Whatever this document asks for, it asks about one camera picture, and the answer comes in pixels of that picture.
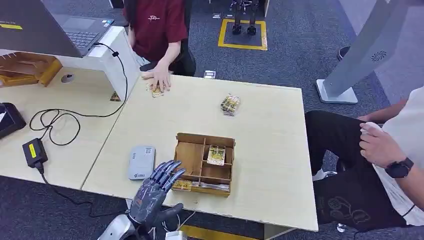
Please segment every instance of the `laptop keyboard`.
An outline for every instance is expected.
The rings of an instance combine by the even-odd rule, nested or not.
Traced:
[[[88,47],[94,38],[99,34],[98,32],[88,31],[66,31],[65,33],[75,45],[75,47],[79,49]]]

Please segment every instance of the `red shirt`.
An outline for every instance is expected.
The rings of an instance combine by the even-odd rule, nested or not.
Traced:
[[[168,49],[188,37],[184,23],[183,0],[138,0],[136,6],[135,45],[137,55],[150,62],[159,61]]]

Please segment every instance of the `black watch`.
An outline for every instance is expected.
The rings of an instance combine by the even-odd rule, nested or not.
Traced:
[[[386,167],[385,172],[394,179],[401,179],[408,176],[413,165],[414,162],[406,158],[403,161],[391,163]]]

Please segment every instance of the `mechanical hand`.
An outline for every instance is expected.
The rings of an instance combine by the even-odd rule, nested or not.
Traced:
[[[107,226],[107,229],[98,240],[124,240],[134,235],[138,235],[141,227],[141,234],[148,239],[147,232],[161,222],[175,216],[183,204],[179,203],[172,208],[161,211],[161,206],[174,182],[184,174],[185,168],[178,170],[173,176],[171,173],[181,165],[181,161],[168,161],[161,163],[145,179],[132,200],[129,214],[121,214]]]
[[[171,173],[179,165],[181,165],[181,161],[170,160],[161,163],[151,176],[143,181],[132,200],[129,217],[137,224],[143,225],[146,230],[177,215],[183,209],[183,204],[179,203],[165,211],[160,211],[172,185],[186,171],[185,168],[182,168],[171,176]]]

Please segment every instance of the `light wood tabletop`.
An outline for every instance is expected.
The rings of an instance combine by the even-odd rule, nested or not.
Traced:
[[[231,194],[171,190],[167,206],[318,230],[299,88],[171,76],[171,91],[153,98],[139,80],[82,190],[132,199],[141,181],[128,179],[130,150],[156,148],[155,165],[174,158],[177,133],[235,139]],[[235,117],[221,113],[228,93],[240,97]]]
[[[74,80],[62,83],[65,74],[73,74]],[[12,103],[25,119],[27,125],[11,135],[0,139],[0,175],[17,179],[42,182],[39,172],[27,166],[22,145],[40,138],[43,131],[32,131],[31,117],[38,111],[60,108],[82,114],[107,115],[120,106],[110,101],[114,92],[102,71],[79,68],[62,68],[48,87],[41,84],[0,88],[0,103]],[[48,134],[42,139],[48,161],[44,163],[45,177],[57,186],[80,189],[95,162],[118,114],[106,118],[80,117],[81,131],[74,142],[66,146],[54,145]],[[49,122],[54,113],[44,117]],[[33,127],[40,128],[39,120]],[[52,138],[64,144],[71,140],[78,130],[71,116],[64,116],[54,124]]]

